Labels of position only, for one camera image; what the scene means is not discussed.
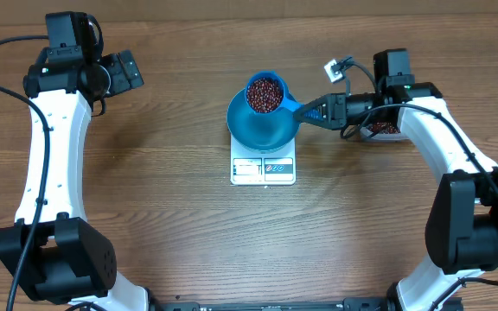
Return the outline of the blue bowl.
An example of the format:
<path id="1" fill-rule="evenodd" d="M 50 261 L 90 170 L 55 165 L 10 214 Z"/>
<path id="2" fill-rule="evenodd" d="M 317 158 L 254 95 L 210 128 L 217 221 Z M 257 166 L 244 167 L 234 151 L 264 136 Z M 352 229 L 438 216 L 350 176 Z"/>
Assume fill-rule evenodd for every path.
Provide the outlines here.
<path id="1" fill-rule="evenodd" d="M 245 89 L 242 89 L 228 106 L 227 127 L 245 148 L 272 152 L 282 149 L 296 136 L 300 123 L 292 111 L 282 107 L 270 113 L 257 113 L 246 102 Z"/>

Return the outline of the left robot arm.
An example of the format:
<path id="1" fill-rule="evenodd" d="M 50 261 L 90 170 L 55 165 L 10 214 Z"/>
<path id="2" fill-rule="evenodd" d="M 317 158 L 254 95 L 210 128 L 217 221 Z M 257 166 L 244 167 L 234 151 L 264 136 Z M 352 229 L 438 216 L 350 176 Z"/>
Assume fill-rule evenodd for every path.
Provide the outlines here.
<path id="1" fill-rule="evenodd" d="M 0 260 L 11 288 L 72 310 L 154 310 L 150 291 L 117 268 L 112 242 L 86 219 L 83 149 L 95 102 L 143 84 L 130 51 L 104 54 L 97 20 L 83 12 L 46 16 L 48 46 L 24 78 L 32 136 L 14 223 L 0 228 Z"/>

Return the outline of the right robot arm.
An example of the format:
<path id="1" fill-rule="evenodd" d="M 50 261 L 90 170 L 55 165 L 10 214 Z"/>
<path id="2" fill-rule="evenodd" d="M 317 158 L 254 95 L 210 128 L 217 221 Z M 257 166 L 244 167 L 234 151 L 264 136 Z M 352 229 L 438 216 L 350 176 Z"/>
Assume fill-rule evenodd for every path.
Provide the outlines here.
<path id="1" fill-rule="evenodd" d="M 373 58 L 371 93 L 330 93 L 295 110 L 298 122 L 344 136 L 368 124 L 394 124 L 434 174 L 438 189 L 425 226 L 426 253 L 383 298 L 347 298 L 346 310 L 459 310 L 456 292 L 498 268 L 498 164 L 451 116 L 442 93 L 418 83 L 403 48 Z"/>

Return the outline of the blue plastic scoop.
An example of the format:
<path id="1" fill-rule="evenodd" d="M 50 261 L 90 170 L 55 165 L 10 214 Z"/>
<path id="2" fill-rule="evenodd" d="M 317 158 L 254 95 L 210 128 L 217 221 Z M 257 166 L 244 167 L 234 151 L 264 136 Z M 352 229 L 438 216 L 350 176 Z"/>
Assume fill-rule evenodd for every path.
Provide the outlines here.
<path id="1" fill-rule="evenodd" d="M 279 81 L 279 83 L 281 84 L 282 88 L 283 88 L 283 91 L 284 91 L 284 98 L 283 98 L 283 101 L 281 102 L 281 105 L 275 110 L 275 111 L 278 111 L 280 109 L 285 109 L 287 111 L 290 111 L 290 112 L 294 112 L 296 111 L 298 108 L 300 108 L 301 106 L 303 106 L 302 104 L 298 103 L 295 99 L 292 99 L 290 97 L 290 92 L 289 92 L 289 87 L 287 86 L 287 84 L 284 82 L 284 80 L 279 76 L 277 75 L 276 73 L 272 72 L 272 71 L 263 71 L 263 72 L 260 72 L 260 73 L 257 73 L 255 74 L 253 77 L 250 78 L 249 82 L 247 83 L 246 85 L 246 88 L 244 90 L 244 94 L 245 94 L 245 101 L 247 102 L 246 100 L 246 89 L 248 88 L 248 86 L 256 79 L 260 79 L 260 78 L 272 78 L 272 79 L 276 79 Z"/>

